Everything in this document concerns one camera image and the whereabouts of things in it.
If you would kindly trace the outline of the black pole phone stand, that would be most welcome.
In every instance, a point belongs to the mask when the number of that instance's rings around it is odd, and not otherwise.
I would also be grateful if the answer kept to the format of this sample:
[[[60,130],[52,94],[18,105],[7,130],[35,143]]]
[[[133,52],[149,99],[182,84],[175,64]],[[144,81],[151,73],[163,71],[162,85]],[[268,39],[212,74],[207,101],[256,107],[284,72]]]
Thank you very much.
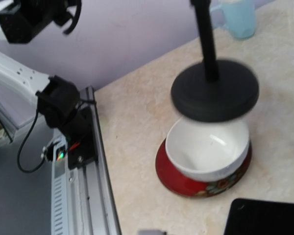
[[[257,103],[259,82],[246,65],[217,59],[209,0],[192,0],[203,59],[183,70],[171,87],[171,101],[183,116],[200,122],[225,122]]]

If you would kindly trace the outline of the silver-edged black smartphone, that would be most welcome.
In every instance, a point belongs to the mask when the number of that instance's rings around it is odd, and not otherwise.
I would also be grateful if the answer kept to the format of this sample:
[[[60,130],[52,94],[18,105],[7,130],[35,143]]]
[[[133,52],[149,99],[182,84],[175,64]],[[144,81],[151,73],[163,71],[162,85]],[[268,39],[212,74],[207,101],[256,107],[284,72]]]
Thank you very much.
[[[225,235],[294,235],[294,203],[237,198]]]

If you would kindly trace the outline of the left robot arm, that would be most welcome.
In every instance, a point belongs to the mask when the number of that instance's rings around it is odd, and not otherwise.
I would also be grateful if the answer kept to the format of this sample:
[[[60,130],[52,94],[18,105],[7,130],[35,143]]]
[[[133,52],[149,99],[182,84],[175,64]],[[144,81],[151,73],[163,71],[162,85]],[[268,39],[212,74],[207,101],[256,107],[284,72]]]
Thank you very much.
[[[68,36],[76,28],[82,9],[80,0],[0,0],[0,40],[10,45],[29,44],[47,26],[55,23]],[[19,95],[50,128],[74,140],[84,132],[76,104],[74,83],[32,69],[0,51],[0,85]]]

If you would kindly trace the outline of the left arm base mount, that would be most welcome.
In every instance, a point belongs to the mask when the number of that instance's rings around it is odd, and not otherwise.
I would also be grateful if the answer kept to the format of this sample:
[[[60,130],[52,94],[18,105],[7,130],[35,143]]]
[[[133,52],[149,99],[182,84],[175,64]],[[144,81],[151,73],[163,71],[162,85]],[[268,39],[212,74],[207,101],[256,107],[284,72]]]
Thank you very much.
[[[58,129],[67,141],[68,168],[81,168],[97,160],[92,110],[80,106],[82,101],[76,86],[53,76],[36,96],[37,111],[45,117],[48,127]]]

